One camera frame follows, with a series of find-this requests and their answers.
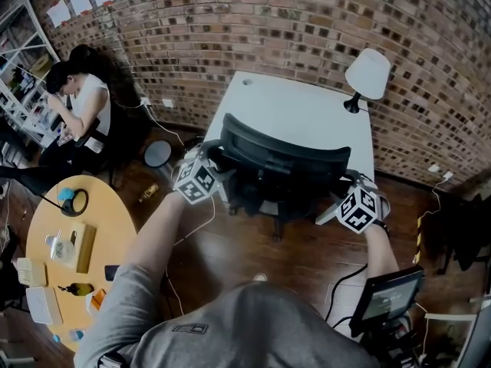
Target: black wristband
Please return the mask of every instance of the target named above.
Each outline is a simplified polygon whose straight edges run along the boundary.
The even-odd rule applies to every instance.
[[[375,221],[373,221],[372,224],[380,226],[387,233],[387,237],[390,238],[389,228],[387,227],[387,225],[384,222],[379,221],[378,219],[375,219]]]

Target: table lamp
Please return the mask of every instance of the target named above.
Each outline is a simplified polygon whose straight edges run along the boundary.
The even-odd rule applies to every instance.
[[[344,108],[358,113],[360,96],[371,100],[380,100],[384,96],[389,78],[390,62],[381,53],[373,49],[364,49],[346,70],[346,81],[354,88],[354,96],[344,102]]]

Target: yellow and black striped tape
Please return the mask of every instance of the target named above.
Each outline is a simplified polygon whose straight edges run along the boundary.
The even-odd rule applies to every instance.
[[[423,217],[418,217],[417,219],[417,241],[416,241],[416,254],[413,258],[413,265],[417,264],[420,261],[421,256],[421,219]]]

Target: white shelving unit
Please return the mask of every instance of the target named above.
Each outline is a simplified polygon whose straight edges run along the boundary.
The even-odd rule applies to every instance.
[[[22,0],[0,16],[0,107],[14,129],[43,148],[58,135],[57,128],[51,130],[57,114],[46,104],[44,82],[58,61],[29,0]],[[18,65],[30,74],[21,84],[13,80],[13,70]]]

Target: white sleeveless shirt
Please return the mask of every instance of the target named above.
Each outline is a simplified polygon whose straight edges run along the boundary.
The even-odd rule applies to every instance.
[[[76,117],[81,117],[82,113],[84,112],[84,108],[86,107],[87,99],[98,88],[103,88],[107,91],[107,99],[104,108],[102,108],[97,115],[97,118],[100,121],[97,131],[107,136],[110,128],[110,95],[107,85],[98,77],[87,74],[84,85],[82,86],[78,96],[75,97],[73,94],[70,96],[71,107],[73,108],[72,113]]]

